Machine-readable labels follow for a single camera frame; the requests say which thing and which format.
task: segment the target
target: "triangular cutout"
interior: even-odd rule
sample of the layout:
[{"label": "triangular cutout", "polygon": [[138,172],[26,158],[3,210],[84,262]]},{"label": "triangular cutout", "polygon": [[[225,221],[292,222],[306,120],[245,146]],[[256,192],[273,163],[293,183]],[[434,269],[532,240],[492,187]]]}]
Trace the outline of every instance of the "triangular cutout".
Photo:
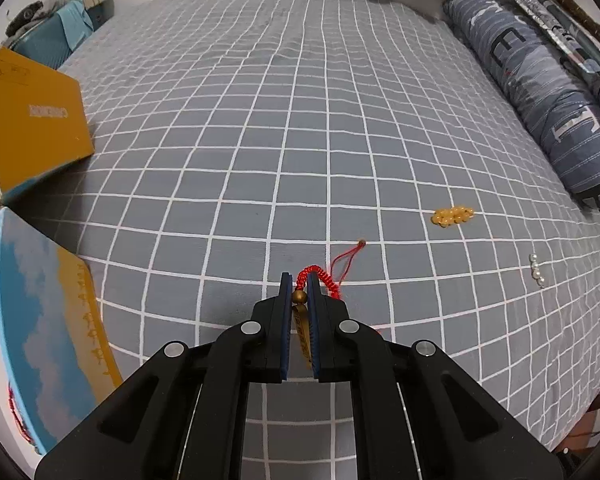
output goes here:
[{"label": "triangular cutout", "polygon": [[122,442],[131,443],[157,385],[158,377],[147,377],[129,396],[120,399],[109,416],[100,423],[99,430]]},{"label": "triangular cutout", "polygon": [[498,430],[496,420],[451,375],[445,374],[442,383],[465,439],[473,442]]}]

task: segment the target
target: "gold bead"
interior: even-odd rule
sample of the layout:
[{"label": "gold bead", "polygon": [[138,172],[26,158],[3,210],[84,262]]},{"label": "gold bead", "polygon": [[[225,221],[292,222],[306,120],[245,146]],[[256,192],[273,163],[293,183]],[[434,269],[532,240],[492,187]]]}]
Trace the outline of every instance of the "gold bead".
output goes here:
[{"label": "gold bead", "polygon": [[291,294],[291,301],[294,303],[306,303],[306,292],[304,290],[294,290]]}]

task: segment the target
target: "bed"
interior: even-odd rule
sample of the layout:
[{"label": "bed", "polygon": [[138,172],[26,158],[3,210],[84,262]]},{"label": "bed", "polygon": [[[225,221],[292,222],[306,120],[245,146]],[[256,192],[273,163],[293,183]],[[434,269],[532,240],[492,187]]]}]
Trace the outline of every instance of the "bed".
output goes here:
[{"label": "bed", "polygon": [[[124,376],[364,238],[353,318],[435,341],[549,449],[596,395],[600,213],[445,23],[387,0],[156,0],[61,70],[96,155],[15,209],[90,265]],[[430,221],[451,205],[475,216]],[[312,381],[293,337],[244,442],[243,478],[355,478],[347,384]]]}]

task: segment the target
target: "teal cloth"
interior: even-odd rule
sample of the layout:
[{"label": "teal cloth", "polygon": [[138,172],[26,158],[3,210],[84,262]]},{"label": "teal cloth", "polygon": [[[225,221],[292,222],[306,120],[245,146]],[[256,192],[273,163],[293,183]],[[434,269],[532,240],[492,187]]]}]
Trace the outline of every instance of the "teal cloth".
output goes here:
[{"label": "teal cloth", "polygon": [[58,16],[62,20],[62,28],[66,36],[67,45],[74,52],[84,40],[93,34],[93,23],[82,0],[71,0],[64,7],[58,9]]}]

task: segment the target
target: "red cord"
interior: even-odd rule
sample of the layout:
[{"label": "red cord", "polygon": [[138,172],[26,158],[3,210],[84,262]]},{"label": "red cord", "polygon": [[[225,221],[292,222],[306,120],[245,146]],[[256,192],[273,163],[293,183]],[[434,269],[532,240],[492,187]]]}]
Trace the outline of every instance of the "red cord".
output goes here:
[{"label": "red cord", "polygon": [[27,431],[24,423],[20,421],[20,417],[16,411],[16,405],[15,402],[13,402],[13,390],[11,389],[11,385],[9,386],[9,409],[11,410],[11,415],[13,415],[13,420],[15,421],[16,427],[18,428],[21,436],[24,438],[24,440],[30,444],[33,444],[33,439],[30,436],[29,431]]},{"label": "red cord", "polygon": [[305,267],[298,274],[298,278],[296,279],[296,290],[303,290],[304,286],[306,285],[306,278],[307,278],[307,275],[309,274],[309,272],[316,272],[318,274],[318,279],[320,279],[320,281],[324,283],[324,286],[326,286],[327,290],[330,292],[330,296],[332,298],[335,298],[336,300],[339,300],[340,299],[340,285],[342,284],[344,277],[347,275],[347,273],[349,272],[349,269],[351,268],[351,262],[353,261],[353,257],[365,245],[366,245],[366,242],[364,240],[359,240],[358,244],[354,248],[352,248],[342,254],[339,254],[338,256],[336,256],[333,259],[333,261],[331,262],[331,266],[330,266],[331,273],[333,273],[334,264],[339,259],[344,258],[345,256],[349,257],[349,260],[347,261],[347,266],[344,269],[344,272],[342,273],[342,275],[340,276],[340,281],[338,283],[335,283],[333,281],[333,278],[331,277],[331,274],[328,273],[326,270],[324,270],[322,267],[317,266],[317,265],[311,265],[311,266]]}]

